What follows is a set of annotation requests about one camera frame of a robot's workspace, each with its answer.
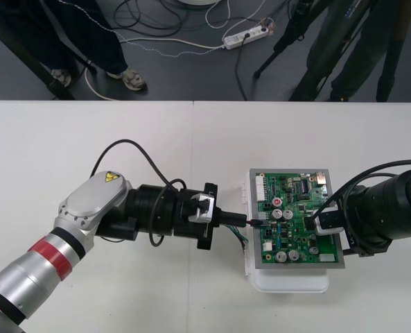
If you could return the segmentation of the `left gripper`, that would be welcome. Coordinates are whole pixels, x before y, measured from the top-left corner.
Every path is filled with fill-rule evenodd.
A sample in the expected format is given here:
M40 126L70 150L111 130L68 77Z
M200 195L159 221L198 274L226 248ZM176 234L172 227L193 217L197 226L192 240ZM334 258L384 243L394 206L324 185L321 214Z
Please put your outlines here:
M220 225L244 228L245 214L220 212L217 207L218 186L206 182L202 191L183 189L177 199L173 220L173 235L195 239L197 248L210 250L213 231Z

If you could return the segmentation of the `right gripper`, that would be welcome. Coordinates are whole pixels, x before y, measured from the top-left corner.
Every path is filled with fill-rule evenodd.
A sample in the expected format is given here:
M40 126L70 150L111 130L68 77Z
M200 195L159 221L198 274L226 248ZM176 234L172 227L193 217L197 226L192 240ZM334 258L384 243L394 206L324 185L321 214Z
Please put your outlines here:
M371 224L360 216L366 190L362 185L345 185L324 203L324 223L327 224L325 230L342 228L347 236L349 248L342 251L344 256L371 257L386 253L390 246L390 240L379 235ZM304 222L307 231L315 231L316 217L305 216Z

